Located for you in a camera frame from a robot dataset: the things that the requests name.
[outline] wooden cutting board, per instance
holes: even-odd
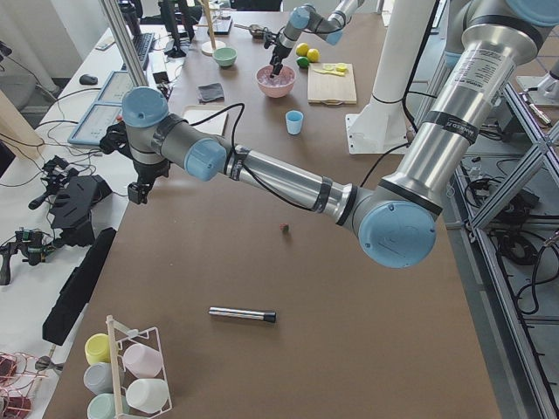
[[[325,105],[355,104],[355,79],[353,66],[348,64],[348,70],[343,77],[333,74],[320,74],[313,70],[321,70],[324,63],[312,63],[308,67],[308,103],[323,103]]]

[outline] marker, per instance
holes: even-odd
[[[212,316],[236,317],[238,319],[262,320],[276,322],[276,312],[257,312],[255,310],[239,310],[237,308],[210,307],[208,314]]]

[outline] bowl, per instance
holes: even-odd
[[[295,71],[284,65],[277,76],[270,78],[272,66],[262,67],[256,73],[256,81],[263,94],[270,98],[281,98],[292,91],[295,84]]]
[[[220,67],[230,67],[237,59],[237,51],[230,46],[217,48],[212,55],[213,59],[216,60],[216,63],[218,63]]]

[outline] yellow cup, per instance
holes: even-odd
[[[87,340],[86,359],[89,365],[93,365],[98,362],[111,361],[111,353],[108,347],[107,334],[97,333]]]

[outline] pink bowl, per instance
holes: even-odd
[[[262,67],[256,73],[256,81],[263,94],[271,98],[281,98],[287,95],[293,89],[295,84],[295,72],[293,68],[284,65],[279,75],[270,79],[272,66]]]

